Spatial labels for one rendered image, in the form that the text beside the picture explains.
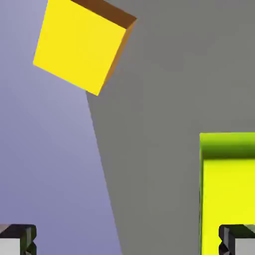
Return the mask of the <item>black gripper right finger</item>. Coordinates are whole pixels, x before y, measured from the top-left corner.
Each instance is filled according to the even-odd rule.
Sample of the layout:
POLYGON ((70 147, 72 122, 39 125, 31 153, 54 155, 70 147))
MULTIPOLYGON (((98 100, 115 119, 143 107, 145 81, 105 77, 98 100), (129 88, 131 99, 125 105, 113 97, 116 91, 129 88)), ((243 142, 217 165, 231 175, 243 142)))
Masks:
POLYGON ((255 255, 255 225, 220 225, 219 255, 255 255))

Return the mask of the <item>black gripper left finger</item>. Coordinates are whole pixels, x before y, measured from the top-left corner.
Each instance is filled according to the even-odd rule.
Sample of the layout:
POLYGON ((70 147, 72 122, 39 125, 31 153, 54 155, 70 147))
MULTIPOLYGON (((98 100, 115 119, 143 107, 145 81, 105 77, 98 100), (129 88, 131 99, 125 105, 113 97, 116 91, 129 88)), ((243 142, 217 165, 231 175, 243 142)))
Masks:
POLYGON ((0 255, 37 255, 37 228, 31 224, 0 224, 0 255))

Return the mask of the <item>large lime green box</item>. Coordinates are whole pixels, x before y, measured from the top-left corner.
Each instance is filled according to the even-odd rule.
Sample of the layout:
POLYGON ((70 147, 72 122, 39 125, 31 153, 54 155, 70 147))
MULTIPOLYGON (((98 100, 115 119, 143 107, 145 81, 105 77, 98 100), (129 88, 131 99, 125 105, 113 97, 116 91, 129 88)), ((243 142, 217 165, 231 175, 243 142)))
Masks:
POLYGON ((219 255, 220 225, 255 225, 255 132, 200 134, 199 255, 219 255))

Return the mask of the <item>large yellow box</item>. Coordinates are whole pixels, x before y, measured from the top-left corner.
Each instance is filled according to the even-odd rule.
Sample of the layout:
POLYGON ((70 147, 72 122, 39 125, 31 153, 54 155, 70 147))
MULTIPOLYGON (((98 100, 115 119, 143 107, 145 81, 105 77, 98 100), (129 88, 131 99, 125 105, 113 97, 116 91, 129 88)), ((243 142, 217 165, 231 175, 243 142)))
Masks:
POLYGON ((48 0, 33 65, 97 96, 136 20, 105 0, 48 0))

